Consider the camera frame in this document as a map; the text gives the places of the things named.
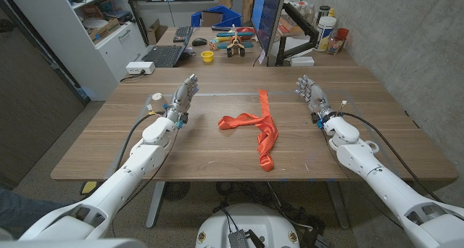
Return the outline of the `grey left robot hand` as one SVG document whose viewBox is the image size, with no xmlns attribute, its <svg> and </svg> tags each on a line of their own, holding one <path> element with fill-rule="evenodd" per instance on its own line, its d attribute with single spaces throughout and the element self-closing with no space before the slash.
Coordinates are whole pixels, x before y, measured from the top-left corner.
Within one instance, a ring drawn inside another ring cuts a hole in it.
<svg viewBox="0 0 464 248">
<path fill-rule="evenodd" d="M 172 120 L 174 123 L 178 121 L 182 123 L 188 122 L 188 110 L 191 105 L 191 100 L 199 90 L 197 81 L 198 77 L 192 74 L 179 85 L 167 106 L 165 113 L 166 118 Z"/>
</svg>

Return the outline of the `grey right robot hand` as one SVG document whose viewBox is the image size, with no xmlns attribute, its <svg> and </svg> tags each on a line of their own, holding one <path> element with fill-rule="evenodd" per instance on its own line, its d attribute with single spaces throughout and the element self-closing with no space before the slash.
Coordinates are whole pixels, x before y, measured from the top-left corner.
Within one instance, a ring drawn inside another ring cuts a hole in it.
<svg viewBox="0 0 464 248">
<path fill-rule="evenodd" d="M 297 79 L 296 85 L 297 90 L 295 92 L 307 103 L 313 123 L 324 124 L 335 115 L 335 111 L 329 104 L 328 97 L 313 80 L 303 75 Z"/>
</svg>

